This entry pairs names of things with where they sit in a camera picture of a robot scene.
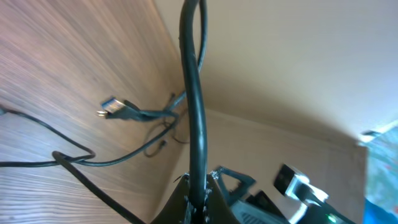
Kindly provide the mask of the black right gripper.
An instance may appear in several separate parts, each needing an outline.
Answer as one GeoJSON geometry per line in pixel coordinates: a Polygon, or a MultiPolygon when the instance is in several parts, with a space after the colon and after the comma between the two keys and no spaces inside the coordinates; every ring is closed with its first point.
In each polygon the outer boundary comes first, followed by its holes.
{"type": "Polygon", "coordinates": [[[261,190],[256,195],[250,195],[240,200],[256,183],[251,176],[236,172],[223,166],[211,171],[211,176],[218,184],[220,192],[236,219],[242,224],[289,224],[288,219],[276,207],[271,199],[261,190]],[[223,176],[236,180],[233,189],[227,188],[223,176]]]}

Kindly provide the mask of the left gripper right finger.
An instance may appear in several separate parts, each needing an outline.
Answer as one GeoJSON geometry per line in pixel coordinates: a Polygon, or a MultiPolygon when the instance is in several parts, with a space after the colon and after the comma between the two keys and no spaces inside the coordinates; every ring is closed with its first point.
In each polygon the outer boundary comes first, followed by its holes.
{"type": "Polygon", "coordinates": [[[225,202],[217,183],[210,174],[206,177],[203,215],[204,223],[206,224],[239,224],[239,221],[225,202]]]}

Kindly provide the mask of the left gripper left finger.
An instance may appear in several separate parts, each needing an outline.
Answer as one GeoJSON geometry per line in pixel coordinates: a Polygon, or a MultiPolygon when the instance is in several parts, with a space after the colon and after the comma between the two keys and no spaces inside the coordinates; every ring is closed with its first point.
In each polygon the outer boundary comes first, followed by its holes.
{"type": "Polygon", "coordinates": [[[190,223],[189,176],[183,175],[169,200],[151,224],[190,223]]]}

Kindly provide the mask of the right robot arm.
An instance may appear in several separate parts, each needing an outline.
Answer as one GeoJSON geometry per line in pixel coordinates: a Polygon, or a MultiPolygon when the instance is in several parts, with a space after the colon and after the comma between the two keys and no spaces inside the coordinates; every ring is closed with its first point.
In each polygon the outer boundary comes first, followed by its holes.
{"type": "Polygon", "coordinates": [[[329,195],[312,186],[309,178],[294,167],[282,164],[273,186],[282,196],[300,203],[300,208],[286,218],[263,192],[249,195],[255,183],[252,177],[219,166],[210,175],[217,181],[223,198],[240,223],[352,223],[331,205],[329,195]]]}

